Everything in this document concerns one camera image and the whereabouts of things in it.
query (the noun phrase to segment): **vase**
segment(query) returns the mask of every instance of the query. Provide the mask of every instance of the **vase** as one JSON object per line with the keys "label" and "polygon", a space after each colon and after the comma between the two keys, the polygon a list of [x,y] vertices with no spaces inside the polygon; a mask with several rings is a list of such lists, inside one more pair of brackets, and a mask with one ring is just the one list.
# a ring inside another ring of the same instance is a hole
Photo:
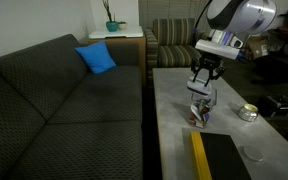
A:
{"label": "vase", "polygon": [[118,22],[116,21],[107,21],[106,22],[106,28],[109,32],[114,32],[117,31],[118,28]]}

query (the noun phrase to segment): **table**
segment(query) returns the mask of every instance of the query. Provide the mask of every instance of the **table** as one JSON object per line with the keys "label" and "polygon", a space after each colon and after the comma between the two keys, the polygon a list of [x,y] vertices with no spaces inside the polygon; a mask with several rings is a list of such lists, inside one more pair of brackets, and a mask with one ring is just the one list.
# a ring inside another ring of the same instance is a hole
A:
{"label": "table", "polygon": [[146,86],[146,39],[140,26],[127,27],[125,30],[116,32],[108,32],[106,29],[96,30],[89,35],[89,38],[88,44],[93,44],[103,39],[106,43],[136,43],[139,49],[139,66],[141,68],[142,86]]}
{"label": "table", "polygon": [[[206,79],[207,73],[202,70],[198,78]],[[192,75],[189,68],[153,69],[163,178],[195,179],[189,135],[200,131],[231,135],[252,179],[288,179],[288,142],[261,116],[254,122],[239,118],[238,110],[246,101],[222,78],[211,82],[218,99],[206,128],[188,123],[192,93],[186,82]],[[247,145],[256,147],[263,161],[243,155],[241,147]]]}

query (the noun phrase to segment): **wooden side table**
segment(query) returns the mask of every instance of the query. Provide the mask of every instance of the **wooden side table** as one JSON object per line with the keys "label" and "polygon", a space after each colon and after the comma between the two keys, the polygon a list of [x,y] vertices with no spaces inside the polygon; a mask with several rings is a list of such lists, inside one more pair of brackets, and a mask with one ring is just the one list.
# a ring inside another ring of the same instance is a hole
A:
{"label": "wooden side table", "polygon": [[106,43],[125,43],[132,42],[138,44],[139,48],[139,65],[142,75],[142,86],[146,86],[146,39],[143,35],[142,28],[129,28],[127,31],[120,30],[117,32],[108,32],[107,30],[94,31],[89,35],[88,44],[93,44],[100,40]]}

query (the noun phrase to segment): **couch cushion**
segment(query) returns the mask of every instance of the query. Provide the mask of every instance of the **couch cushion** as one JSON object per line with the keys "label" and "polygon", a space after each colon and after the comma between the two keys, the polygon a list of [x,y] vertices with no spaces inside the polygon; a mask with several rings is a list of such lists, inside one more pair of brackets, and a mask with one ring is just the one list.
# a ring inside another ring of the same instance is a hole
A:
{"label": "couch cushion", "polygon": [[140,122],[46,125],[10,179],[142,179]]}
{"label": "couch cushion", "polygon": [[0,58],[1,75],[48,119],[87,71],[66,35]]}
{"label": "couch cushion", "polygon": [[0,77],[0,179],[44,124],[39,112]]}
{"label": "couch cushion", "polygon": [[141,121],[141,99],[139,67],[118,66],[88,74],[48,123]]}
{"label": "couch cushion", "polygon": [[94,74],[99,74],[116,66],[107,51],[104,40],[85,47],[77,47],[75,50],[82,56]]}
{"label": "couch cushion", "polygon": [[192,58],[199,59],[201,54],[192,46],[159,46],[158,67],[189,67]]}
{"label": "couch cushion", "polygon": [[194,18],[184,19],[155,19],[153,32],[158,44],[189,45],[192,43]]}

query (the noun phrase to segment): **dark gray couch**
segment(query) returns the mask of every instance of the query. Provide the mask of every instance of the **dark gray couch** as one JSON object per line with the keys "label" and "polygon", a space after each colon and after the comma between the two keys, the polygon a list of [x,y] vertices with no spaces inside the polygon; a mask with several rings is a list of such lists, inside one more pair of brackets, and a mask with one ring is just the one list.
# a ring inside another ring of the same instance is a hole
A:
{"label": "dark gray couch", "polygon": [[142,179],[136,44],[92,74],[73,35],[0,58],[0,179]]}

